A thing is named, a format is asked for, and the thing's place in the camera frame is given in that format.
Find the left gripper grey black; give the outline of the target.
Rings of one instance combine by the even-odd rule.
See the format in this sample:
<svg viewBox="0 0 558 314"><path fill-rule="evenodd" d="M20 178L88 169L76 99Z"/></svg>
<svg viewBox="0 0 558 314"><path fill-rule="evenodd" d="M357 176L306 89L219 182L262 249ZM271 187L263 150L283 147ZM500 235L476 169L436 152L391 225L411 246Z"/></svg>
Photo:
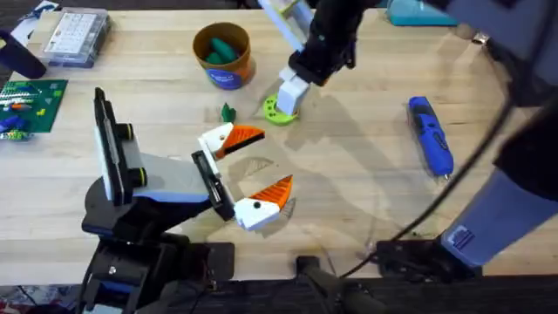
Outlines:
<svg viewBox="0 0 558 314"><path fill-rule="evenodd" d="M228 122L205 132L201 142L216 160L221 160L264 138L265 131L261 128ZM131 154L130 167L143 167L147 177L146 186L135 188L134 196L177 204L207 201L224 221L235 217L247 231L255 231L276 220L288 202L293 186L293 175L288 175L234 205L232 196L202 151L192 153L190 160Z"/></svg>

